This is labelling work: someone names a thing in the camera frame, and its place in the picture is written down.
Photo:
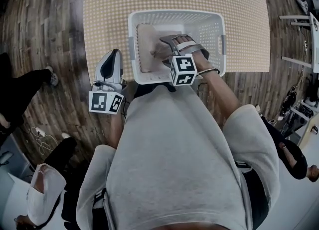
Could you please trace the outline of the person's right hand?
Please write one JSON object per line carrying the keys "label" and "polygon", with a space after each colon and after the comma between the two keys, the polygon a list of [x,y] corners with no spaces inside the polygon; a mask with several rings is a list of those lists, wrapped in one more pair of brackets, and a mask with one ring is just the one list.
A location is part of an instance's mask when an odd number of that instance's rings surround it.
{"label": "person's right hand", "polygon": [[189,41],[193,41],[189,36],[178,36],[173,39],[173,42],[176,46]]}

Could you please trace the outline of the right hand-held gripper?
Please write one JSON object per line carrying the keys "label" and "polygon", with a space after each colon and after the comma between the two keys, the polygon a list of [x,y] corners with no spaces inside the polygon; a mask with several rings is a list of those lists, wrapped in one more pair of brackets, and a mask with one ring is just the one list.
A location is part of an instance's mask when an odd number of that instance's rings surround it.
{"label": "right hand-held gripper", "polygon": [[191,85],[196,77],[210,71],[209,52],[191,37],[193,41],[177,46],[174,41],[178,36],[187,35],[169,35],[159,38],[171,48],[171,55],[164,58],[162,63],[170,66],[169,76],[175,87]]}

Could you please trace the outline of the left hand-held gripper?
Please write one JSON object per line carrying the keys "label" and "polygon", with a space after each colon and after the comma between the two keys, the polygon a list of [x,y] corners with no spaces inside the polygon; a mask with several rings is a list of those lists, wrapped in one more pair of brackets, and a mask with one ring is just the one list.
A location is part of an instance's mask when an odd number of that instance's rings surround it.
{"label": "left hand-held gripper", "polygon": [[123,58],[121,51],[119,49],[109,51],[98,62],[95,69],[95,80],[88,96],[89,112],[100,114],[118,113],[124,99],[125,80],[122,75]]}

